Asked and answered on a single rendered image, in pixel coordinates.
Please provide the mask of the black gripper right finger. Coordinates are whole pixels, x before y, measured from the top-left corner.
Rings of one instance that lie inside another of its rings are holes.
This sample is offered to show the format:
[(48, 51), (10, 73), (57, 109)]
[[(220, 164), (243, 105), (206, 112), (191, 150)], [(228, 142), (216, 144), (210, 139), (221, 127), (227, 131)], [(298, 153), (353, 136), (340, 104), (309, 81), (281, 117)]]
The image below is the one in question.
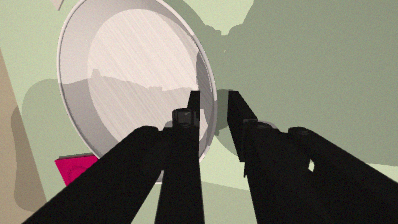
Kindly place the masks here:
[(398, 224), (398, 183), (314, 131), (258, 120), (238, 91), (227, 122), (257, 224)]

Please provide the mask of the grey round plate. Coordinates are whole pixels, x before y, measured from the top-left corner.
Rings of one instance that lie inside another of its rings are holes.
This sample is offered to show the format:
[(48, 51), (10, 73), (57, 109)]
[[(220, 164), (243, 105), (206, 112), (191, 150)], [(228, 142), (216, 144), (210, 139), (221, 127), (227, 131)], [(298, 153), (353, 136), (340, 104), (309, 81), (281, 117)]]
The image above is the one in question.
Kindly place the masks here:
[(217, 91), (207, 55), (163, 0), (79, 0), (62, 26), (57, 78), (78, 135), (100, 159), (133, 130), (162, 131), (200, 91), (199, 164), (212, 143)]

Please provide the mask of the pink square coaster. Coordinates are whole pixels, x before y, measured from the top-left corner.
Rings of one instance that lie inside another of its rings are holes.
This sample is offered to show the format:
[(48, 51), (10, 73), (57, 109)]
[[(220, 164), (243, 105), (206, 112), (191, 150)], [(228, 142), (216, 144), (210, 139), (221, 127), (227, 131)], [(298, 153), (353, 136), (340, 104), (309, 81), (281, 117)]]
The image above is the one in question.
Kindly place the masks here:
[(88, 154), (59, 158), (55, 163), (67, 186), (97, 160), (99, 159), (94, 154)]

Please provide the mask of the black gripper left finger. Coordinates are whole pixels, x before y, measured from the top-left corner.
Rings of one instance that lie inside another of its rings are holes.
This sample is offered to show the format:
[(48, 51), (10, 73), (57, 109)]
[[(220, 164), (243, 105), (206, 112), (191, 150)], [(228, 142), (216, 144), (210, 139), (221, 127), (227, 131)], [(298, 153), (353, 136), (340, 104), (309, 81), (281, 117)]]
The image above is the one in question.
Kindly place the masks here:
[(133, 130), (22, 224), (131, 224), (164, 170), (154, 224), (205, 224), (200, 91), (162, 131)]

